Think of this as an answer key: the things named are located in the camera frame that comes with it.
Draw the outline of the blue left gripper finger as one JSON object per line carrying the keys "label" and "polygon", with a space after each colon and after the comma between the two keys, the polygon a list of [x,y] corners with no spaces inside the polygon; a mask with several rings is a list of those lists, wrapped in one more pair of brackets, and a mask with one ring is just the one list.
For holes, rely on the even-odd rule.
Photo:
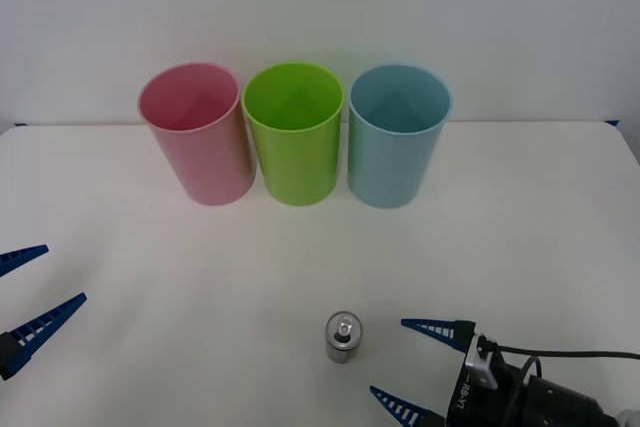
{"label": "blue left gripper finger", "polygon": [[48,252],[48,246],[42,244],[2,253],[0,255],[0,276],[8,274]]}
{"label": "blue left gripper finger", "polygon": [[9,380],[15,376],[86,300],[86,294],[80,293],[29,322],[3,332],[1,379]]}

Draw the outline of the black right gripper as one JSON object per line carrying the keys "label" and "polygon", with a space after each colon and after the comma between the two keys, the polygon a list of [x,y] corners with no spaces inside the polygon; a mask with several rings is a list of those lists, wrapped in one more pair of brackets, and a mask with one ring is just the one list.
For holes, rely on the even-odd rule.
{"label": "black right gripper", "polygon": [[[403,318],[401,325],[466,353],[474,337],[469,320]],[[370,393],[404,427],[444,427],[444,417],[375,386]],[[447,426],[499,426],[500,390],[485,386],[463,360],[446,414]]]}

